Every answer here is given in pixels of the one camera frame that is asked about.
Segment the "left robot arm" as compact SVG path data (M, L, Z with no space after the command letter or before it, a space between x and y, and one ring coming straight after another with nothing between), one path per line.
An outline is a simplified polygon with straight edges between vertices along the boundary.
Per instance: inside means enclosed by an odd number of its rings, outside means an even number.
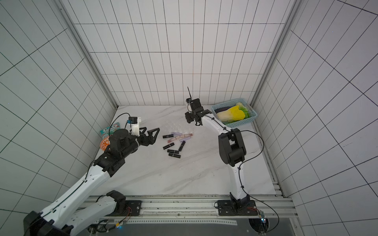
M24 218L24 235L75 236L105 216L130 216L134 209L125 195L115 190L82 210L79 207L121 169L126 157L140 146L153 145L159 131L159 128L147 130L143 127L141 134L132 135L126 129L116 130L104 153L94 160L77 183L40 212L31 211Z

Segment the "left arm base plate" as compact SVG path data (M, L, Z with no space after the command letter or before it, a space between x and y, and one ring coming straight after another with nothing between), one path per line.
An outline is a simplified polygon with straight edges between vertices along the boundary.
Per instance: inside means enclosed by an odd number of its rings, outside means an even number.
M142 201L140 200L124 200L117 206L117 213L119 216L139 216L141 211Z

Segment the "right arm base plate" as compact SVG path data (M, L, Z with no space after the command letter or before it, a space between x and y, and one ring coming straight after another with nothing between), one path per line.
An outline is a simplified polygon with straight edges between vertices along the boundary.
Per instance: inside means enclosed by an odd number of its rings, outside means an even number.
M240 204L231 200L218 200L215 207L219 216L258 216L255 201Z

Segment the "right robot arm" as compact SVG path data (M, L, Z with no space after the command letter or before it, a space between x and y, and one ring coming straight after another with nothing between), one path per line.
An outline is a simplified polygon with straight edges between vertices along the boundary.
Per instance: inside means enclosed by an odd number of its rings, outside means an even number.
M242 163L247 154L244 140L239 129L230 129L224 126L209 110L205 110L200 100L186 99L188 111L185 113L187 123L195 122L196 126L205 126L218 135L219 155L228 166L232 190L230 201L234 210L246 208L251 199L245 191Z

